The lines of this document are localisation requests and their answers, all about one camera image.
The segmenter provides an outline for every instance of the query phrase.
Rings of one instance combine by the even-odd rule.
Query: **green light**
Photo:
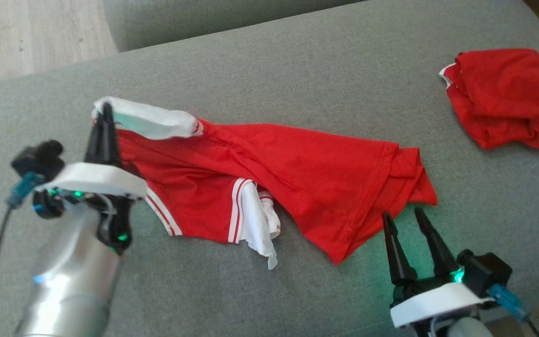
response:
[[[453,278],[453,281],[457,283],[463,282],[463,276],[465,275],[465,271],[462,268],[459,268],[458,271],[453,271],[451,273],[451,277]]]

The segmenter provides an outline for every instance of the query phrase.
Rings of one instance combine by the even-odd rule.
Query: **gray fabric surface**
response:
[[[463,132],[438,71],[460,51],[531,47],[539,21],[518,0],[372,0],[131,51],[0,82],[0,218],[24,145],[56,138],[80,160],[92,102],[115,95],[216,123],[273,122],[420,147],[440,205],[426,209],[453,252],[496,252],[510,287],[539,304],[539,151],[482,151]],[[115,336],[410,336],[391,329],[380,233],[340,266],[283,211],[278,267],[246,245],[168,237],[135,207],[114,300]],[[408,208],[401,241],[421,276],[425,239]],[[54,222],[13,214],[0,262],[0,336],[27,301],[29,269]]]
[[[360,0],[103,0],[119,51],[255,25]]]

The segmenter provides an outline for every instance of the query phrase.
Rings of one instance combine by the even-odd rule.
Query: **red garment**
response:
[[[521,141],[539,149],[537,51],[460,53],[440,75],[461,124],[480,147]]]
[[[272,124],[214,125],[118,98],[102,98],[94,114],[102,102],[114,108],[126,167],[146,179],[148,203],[171,235],[224,243],[245,235],[271,260],[275,198],[338,264],[382,229],[384,211],[396,216],[407,203],[437,204],[416,147]],[[261,191],[251,192],[252,181]],[[246,203],[264,211],[250,212]],[[265,234],[255,234],[266,220]]]

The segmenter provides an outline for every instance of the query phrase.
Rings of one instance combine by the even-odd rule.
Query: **red stripe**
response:
[[[240,185],[238,186],[238,190],[236,191],[236,208],[237,208],[237,213],[236,213],[236,228],[234,228],[234,239],[233,239],[233,243],[237,243],[236,242],[236,236],[238,234],[238,226],[240,225],[240,205],[238,204],[238,200],[240,200],[239,196],[240,196],[240,188],[242,187],[242,184],[244,184],[246,182],[246,180],[242,181],[240,183]]]
[[[169,228],[169,230],[172,232],[172,235],[176,235],[176,233],[174,233],[174,229],[172,228],[172,226],[169,224],[169,221],[168,219],[165,217],[165,214],[163,214],[163,212],[161,211],[161,209],[159,208],[159,206],[155,203],[155,201],[151,198],[151,196],[147,196],[147,199],[149,201],[151,201],[151,203],[155,206],[155,208],[158,210],[159,214],[161,214],[161,216],[163,217],[163,219],[165,220],[165,223],[167,224],[167,227]]]

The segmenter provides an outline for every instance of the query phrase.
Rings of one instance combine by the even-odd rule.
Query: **brown floor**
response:
[[[539,0],[526,0],[539,15]],[[117,53],[101,0],[0,0],[0,80]],[[539,329],[539,308],[532,320]],[[511,318],[488,324],[496,337],[532,337]]]

